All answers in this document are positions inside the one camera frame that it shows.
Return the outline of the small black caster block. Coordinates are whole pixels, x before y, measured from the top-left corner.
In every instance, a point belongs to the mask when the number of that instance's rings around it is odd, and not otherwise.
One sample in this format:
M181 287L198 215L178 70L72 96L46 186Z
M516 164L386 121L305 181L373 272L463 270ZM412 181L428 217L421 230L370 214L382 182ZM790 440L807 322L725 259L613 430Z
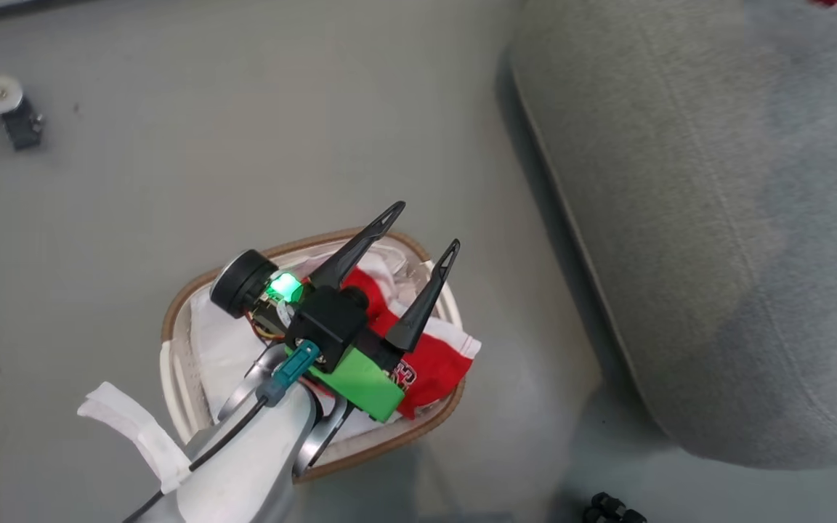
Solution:
M1 121L15 151L25 151L41 145L44 116L29 98L22 98L15 109L3 113Z

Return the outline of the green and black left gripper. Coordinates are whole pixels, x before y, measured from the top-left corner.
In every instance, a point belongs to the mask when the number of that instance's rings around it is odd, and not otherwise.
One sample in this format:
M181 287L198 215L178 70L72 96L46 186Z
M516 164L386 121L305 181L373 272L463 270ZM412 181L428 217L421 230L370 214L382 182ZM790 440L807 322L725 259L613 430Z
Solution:
M405 207L405 201L389 206L312 272L309 282L316 289L304 295L288 328L292 346L302 340L319 349L310 368L312 376L336 398L343 398L378 423L386 423L404 400L404 390L393 374L404 353L415 351L461 251L461 241L453 239L429 271L427 284L385 338L373 331L368 295L358 287L340 287Z

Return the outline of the white laundry basket brown rim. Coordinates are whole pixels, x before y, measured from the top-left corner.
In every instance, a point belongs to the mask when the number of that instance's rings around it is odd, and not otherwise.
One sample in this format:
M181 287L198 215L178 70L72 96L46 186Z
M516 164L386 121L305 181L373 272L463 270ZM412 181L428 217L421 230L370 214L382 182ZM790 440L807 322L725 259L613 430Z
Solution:
M342 243L352 238L357 229L339 230L302 240L267 248L262 253L276 264L290 264L303 255L335 251ZM431 255L414 238L404 232L392 230L375 248L395 251L404 257L401 274L416 284L425 283L433 265ZM173 298L167 308L161 328L160 374L163 397L169 416L175 426L177 437L184 444L195 439L200 430L215 425L216 410L209 401L211 388L203 383L202 373L207 370L199 357L198 320L190 311L190 300L195 296L207 295L215 277L222 271L216 267L193 278ZM306 474L296 479L303 484L322 479L353 467L362 466L369 460L408 446L435 430L451 417L461 403L467 381L462 378L439 402L422 407L415 419L399 418L386 424L376 424L370 431L351 437L334 438L328 449L313 464Z

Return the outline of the grey sofa cushion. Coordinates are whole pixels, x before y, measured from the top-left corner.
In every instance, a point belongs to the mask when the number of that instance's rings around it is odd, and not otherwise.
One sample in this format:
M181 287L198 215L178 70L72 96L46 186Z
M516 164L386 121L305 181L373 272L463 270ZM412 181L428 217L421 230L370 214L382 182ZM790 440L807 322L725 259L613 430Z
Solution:
M837 12L525 0L509 63L658 429L734 466L837 466Z

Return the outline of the black knobbly object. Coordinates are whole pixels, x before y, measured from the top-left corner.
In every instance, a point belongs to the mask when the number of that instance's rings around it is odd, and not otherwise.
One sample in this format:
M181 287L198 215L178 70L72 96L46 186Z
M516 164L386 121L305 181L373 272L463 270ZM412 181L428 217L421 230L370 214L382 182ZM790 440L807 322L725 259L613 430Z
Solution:
M584 509L581 523L648 523L647 517L628 508L624 502L604 491L591 497Z

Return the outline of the white fabric strip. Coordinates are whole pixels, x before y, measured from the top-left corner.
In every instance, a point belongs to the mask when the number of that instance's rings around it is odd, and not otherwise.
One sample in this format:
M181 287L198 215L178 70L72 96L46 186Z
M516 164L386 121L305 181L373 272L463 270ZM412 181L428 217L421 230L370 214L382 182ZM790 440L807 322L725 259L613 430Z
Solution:
M108 425L129 439L167 494L190 475L190 459L146 408L110 383L86 395L77 415Z

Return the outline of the red garment with white trim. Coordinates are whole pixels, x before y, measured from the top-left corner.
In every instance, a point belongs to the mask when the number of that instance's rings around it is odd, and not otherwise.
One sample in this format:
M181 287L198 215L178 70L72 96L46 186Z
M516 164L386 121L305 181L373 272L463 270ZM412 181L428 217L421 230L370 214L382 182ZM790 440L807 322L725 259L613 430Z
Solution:
M344 282L368 298L368 327L357 338L365 342L363 354L377 355L381 340L415 300L416 287L409 280L397 282L380 259L359 262ZM455 390L469 371L481 342L460 327L430 317L412 353L406 353L395 367L386 367L392 383L404 394L398 414L414 419L416 411L443 400Z

